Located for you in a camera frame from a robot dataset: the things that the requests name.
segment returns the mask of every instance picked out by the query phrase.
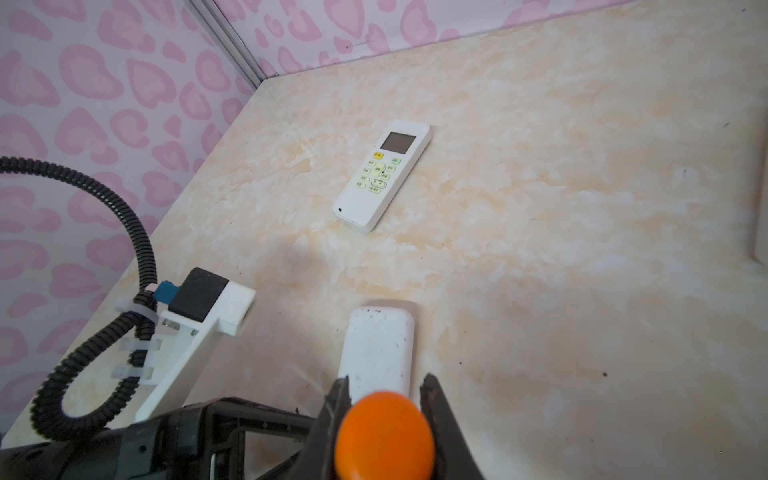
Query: black block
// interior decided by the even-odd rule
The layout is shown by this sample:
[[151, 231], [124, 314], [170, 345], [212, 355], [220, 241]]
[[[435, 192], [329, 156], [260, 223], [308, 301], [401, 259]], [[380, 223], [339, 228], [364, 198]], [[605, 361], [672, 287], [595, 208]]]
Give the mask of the black block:
[[201, 268], [193, 268], [179, 292], [170, 301], [168, 309], [173, 313], [202, 322], [229, 280]]

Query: white zip tie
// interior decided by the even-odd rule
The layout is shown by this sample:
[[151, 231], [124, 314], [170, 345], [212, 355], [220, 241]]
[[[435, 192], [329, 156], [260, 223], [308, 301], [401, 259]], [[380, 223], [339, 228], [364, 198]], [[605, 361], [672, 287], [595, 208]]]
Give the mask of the white zip tie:
[[152, 378], [153, 371], [154, 369], [150, 366], [115, 365], [114, 370], [112, 370], [112, 378], [125, 380], [129, 376], [136, 376], [140, 379], [149, 380]]
[[160, 317], [157, 316], [157, 313], [154, 312], [151, 308], [144, 305], [139, 305], [138, 303], [134, 303], [132, 299], [126, 296], [118, 298], [118, 301], [114, 303], [114, 309], [120, 313], [138, 313], [139, 315], [147, 317], [155, 325], [157, 325], [157, 322], [160, 320]]
[[120, 339], [119, 349], [121, 352], [135, 352], [136, 350], [147, 350], [148, 352], [159, 350], [163, 344], [161, 339], [139, 340], [137, 338]]

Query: pink heart pattern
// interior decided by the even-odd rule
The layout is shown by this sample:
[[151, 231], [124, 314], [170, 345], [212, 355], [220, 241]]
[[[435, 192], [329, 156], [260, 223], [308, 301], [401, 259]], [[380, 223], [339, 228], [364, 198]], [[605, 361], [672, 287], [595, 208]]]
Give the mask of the pink heart pattern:
[[141, 176], [146, 194], [144, 199], [153, 207], [167, 207], [171, 205], [184, 189], [163, 172], [147, 172]]
[[48, 77], [24, 63], [17, 50], [0, 58], [0, 98], [17, 107], [38, 104], [52, 108], [61, 101]]
[[184, 26], [189, 28], [191, 31], [196, 31], [199, 26], [197, 26], [197, 21], [194, 19], [191, 13], [187, 11], [186, 8], [181, 9], [181, 22], [184, 23]]
[[341, 63], [341, 60], [339, 60], [337, 57], [331, 58], [327, 51], [321, 51], [317, 61], [320, 63], [321, 67]]
[[263, 31], [259, 30], [258, 28], [255, 28], [253, 30], [253, 33], [256, 34], [256, 43], [261, 48], [269, 48], [270, 47], [270, 41], [266, 39], [266, 35]]
[[112, 8], [101, 14], [96, 29], [107, 45], [144, 53], [154, 51], [154, 39], [141, 26], [141, 13], [128, 0], [113, 0]]
[[132, 148], [144, 148], [149, 138], [144, 134], [149, 128], [147, 118], [133, 108], [120, 110], [109, 119], [112, 133], [119, 141]]
[[91, 240], [85, 247], [85, 256], [96, 265], [122, 272], [134, 259], [134, 246], [128, 235], [121, 233], [106, 240]]
[[75, 108], [61, 121], [54, 144], [70, 155], [87, 151], [91, 160], [100, 165], [118, 161], [117, 151], [107, 144], [107, 133], [83, 107]]
[[69, 18], [82, 23], [88, 17], [82, 0], [32, 0], [43, 13], [51, 18]]
[[261, 5], [261, 0], [243, 0], [243, 3], [253, 13], [259, 13], [259, 5]]
[[[123, 187], [123, 179], [119, 175], [112, 172], [100, 172], [91, 176], [120, 195], [131, 208], [135, 209], [139, 204], [139, 197]], [[67, 202], [67, 213], [77, 223], [95, 222], [109, 228], [122, 227], [122, 223], [112, 213], [112, 210], [109, 210], [109, 207], [81, 190], [75, 192]]]
[[389, 41], [381, 27], [372, 23], [368, 25], [368, 35], [366, 35], [366, 44], [371, 51], [377, 55], [389, 53]]
[[40, 342], [37, 349], [38, 353], [64, 355], [69, 346], [78, 338], [86, 323], [88, 323], [86, 319], [74, 319], [57, 326]]
[[171, 0], [139, 0], [139, 2], [155, 20], [165, 25], [174, 23], [176, 14]]
[[48, 148], [26, 118], [7, 114], [0, 117], [0, 154], [45, 160]]
[[211, 112], [208, 99], [197, 90], [192, 81], [187, 82], [181, 89], [179, 105], [181, 106], [181, 111], [193, 120], [210, 119]]
[[109, 71], [104, 57], [87, 45], [69, 45], [58, 56], [61, 79], [74, 93], [111, 100], [123, 94], [123, 84]]
[[283, 37], [283, 24], [281, 24], [279, 20], [276, 20], [269, 15], [265, 15], [264, 24], [266, 25], [266, 29], [269, 30], [270, 33], [275, 36], [275, 38]]
[[172, 137], [181, 138], [181, 118], [171, 115], [163, 124], [163, 128]]
[[229, 98], [221, 104], [221, 114], [228, 125], [235, 121], [241, 111], [243, 111], [243, 102], [236, 98]]
[[5, 313], [8, 318], [21, 318], [39, 306], [46, 305], [48, 299], [40, 293], [26, 292], [17, 296]]
[[56, 298], [77, 298], [100, 288], [96, 274], [89, 269], [74, 263], [62, 263], [53, 267], [48, 291]]
[[397, 8], [397, 0], [376, 0], [376, 6], [382, 12], [394, 12]]
[[216, 5], [230, 23], [245, 20], [245, 10], [237, 0], [216, 0]]
[[14, 33], [29, 35], [38, 40], [50, 41], [53, 38], [53, 32], [45, 23], [24, 10], [15, 9], [11, 12], [8, 16], [8, 28]]
[[352, 53], [354, 48], [351, 41], [339, 37], [333, 37], [333, 46], [342, 55]]
[[176, 100], [176, 84], [165, 70], [148, 61], [129, 58], [128, 80], [134, 97], [142, 106], [155, 108], [160, 102]]
[[28, 353], [27, 341], [19, 329], [0, 326], [0, 366], [23, 360]]
[[400, 34], [412, 46], [435, 43], [437, 25], [429, 19], [424, 0], [411, 0], [400, 19]]
[[187, 161], [187, 152], [184, 147], [175, 140], [152, 149], [152, 156], [157, 162], [172, 171], [187, 171], [190, 169]]
[[211, 91], [229, 91], [232, 80], [224, 72], [221, 58], [212, 51], [203, 51], [197, 56], [194, 65], [197, 80]]
[[283, 70], [286, 71], [286, 73], [290, 74], [297, 73], [304, 69], [301, 64], [293, 58], [290, 50], [285, 47], [280, 47], [280, 50], [277, 51], [277, 63], [280, 64], [280, 67], [283, 67]]
[[48, 251], [28, 240], [0, 240], [0, 280], [19, 278], [24, 270], [42, 270]]
[[221, 132], [216, 129], [216, 125], [208, 124], [203, 130], [203, 136], [200, 138], [200, 144], [203, 146], [203, 151], [210, 155], [210, 152], [214, 151], [214, 147], [221, 140]]
[[169, 58], [170, 60], [175, 60], [180, 63], [184, 63], [187, 61], [187, 55], [184, 53], [184, 51], [173, 43], [172, 41], [166, 41], [163, 44], [163, 56], [165, 58]]
[[315, 22], [306, 10], [296, 5], [296, 0], [280, 0], [283, 12], [290, 17], [288, 32], [300, 41], [315, 41], [323, 37], [323, 33], [317, 28]]
[[38, 232], [55, 232], [61, 218], [50, 208], [32, 208], [35, 194], [17, 185], [0, 188], [0, 232], [21, 233], [27, 228]]
[[362, 0], [323, 0], [326, 14], [337, 27], [354, 38], [362, 36], [366, 13]]

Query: pink heart wallpaper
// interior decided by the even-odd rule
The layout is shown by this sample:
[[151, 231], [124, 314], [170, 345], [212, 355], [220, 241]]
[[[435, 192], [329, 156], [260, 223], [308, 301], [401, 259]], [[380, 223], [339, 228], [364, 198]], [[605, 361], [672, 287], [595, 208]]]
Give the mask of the pink heart wallpaper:
[[[0, 152], [90, 174], [149, 232], [253, 93], [182, 0], [8, 0], [0, 22]], [[133, 257], [85, 192], [0, 175], [0, 432]]]
[[632, 0], [216, 0], [267, 77]]

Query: screw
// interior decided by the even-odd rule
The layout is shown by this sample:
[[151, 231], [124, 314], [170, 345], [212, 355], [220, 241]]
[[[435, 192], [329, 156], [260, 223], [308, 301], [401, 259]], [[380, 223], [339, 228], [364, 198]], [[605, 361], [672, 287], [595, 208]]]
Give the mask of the screw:
[[168, 320], [168, 319], [164, 319], [164, 320], [163, 320], [163, 325], [167, 326], [168, 328], [172, 328], [172, 329], [174, 329], [174, 330], [178, 330], [178, 329], [179, 329], [179, 324], [178, 324], [178, 323], [176, 323], [176, 322], [171, 322], [171, 321], [170, 321], [170, 320]]

